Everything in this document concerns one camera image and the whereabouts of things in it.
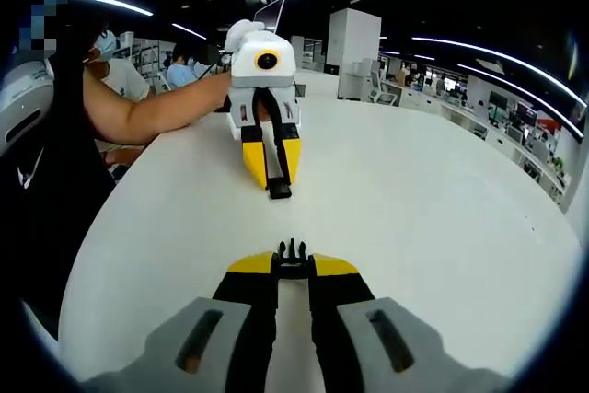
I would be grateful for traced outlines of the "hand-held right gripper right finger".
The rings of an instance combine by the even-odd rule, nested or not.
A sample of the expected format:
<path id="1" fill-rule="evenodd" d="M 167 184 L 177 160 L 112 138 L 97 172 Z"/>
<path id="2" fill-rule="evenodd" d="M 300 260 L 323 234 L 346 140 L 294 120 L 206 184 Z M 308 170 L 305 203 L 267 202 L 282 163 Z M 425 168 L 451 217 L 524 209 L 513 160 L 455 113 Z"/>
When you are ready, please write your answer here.
<path id="1" fill-rule="evenodd" d="M 309 258 L 312 341 L 328 392 L 504 392 L 508 378 L 468 368 L 440 333 L 390 297 L 375 297 L 349 262 Z"/>

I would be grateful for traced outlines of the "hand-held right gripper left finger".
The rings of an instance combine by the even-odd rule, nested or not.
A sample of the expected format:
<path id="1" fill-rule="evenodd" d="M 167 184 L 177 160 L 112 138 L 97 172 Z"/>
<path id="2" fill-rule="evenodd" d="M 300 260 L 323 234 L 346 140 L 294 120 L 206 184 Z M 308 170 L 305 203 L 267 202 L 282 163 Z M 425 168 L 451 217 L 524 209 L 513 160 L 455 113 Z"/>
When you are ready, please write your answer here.
<path id="1" fill-rule="evenodd" d="M 87 392 L 261 392 L 276 338 L 278 256 L 231 264 L 210 298 L 198 297 L 151 332 L 144 352 L 95 376 Z"/>

